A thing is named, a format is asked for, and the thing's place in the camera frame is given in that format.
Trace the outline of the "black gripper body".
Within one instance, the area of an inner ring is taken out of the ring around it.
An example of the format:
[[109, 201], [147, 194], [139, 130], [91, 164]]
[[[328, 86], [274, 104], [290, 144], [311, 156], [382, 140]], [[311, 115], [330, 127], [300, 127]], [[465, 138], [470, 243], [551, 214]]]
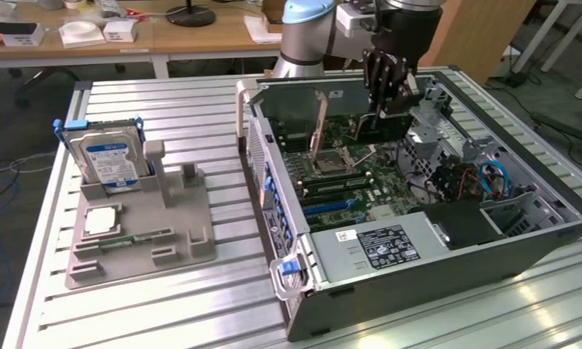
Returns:
[[422, 56], [427, 53], [442, 18], [442, 7], [415, 10], [391, 6], [375, 7], [375, 30], [371, 36], [372, 50], [367, 69], [375, 67], [380, 54], [404, 60], [406, 67], [416, 71]]

